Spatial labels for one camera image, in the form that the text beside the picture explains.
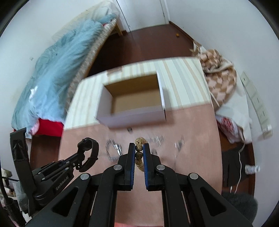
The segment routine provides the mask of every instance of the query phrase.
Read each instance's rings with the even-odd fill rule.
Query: blue comforter
[[[30,130],[38,118],[65,122],[68,87],[102,29],[100,22],[83,21],[44,51],[17,102],[14,129],[26,127],[26,137],[31,138]]]

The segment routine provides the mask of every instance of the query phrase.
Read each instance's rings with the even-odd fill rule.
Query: cardboard box
[[[108,128],[166,121],[163,89],[158,73],[105,85],[97,120]]]

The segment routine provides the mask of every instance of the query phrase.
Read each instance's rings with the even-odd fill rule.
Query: door
[[[117,0],[130,31],[166,24],[164,0]]]

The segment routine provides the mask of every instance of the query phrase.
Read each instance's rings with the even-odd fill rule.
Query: brown checkered cloth
[[[236,71],[232,62],[224,59],[217,50],[206,50],[194,41],[193,56],[197,57],[203,68],[214,110],[226,102],[236,87]]]

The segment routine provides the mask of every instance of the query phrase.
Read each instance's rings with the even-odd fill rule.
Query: red fabric
[[[36,135],[47,136],[62,136],[63,124],[61,122],[53,122],[49,120],[43,120],[39,118],[40,127]]]

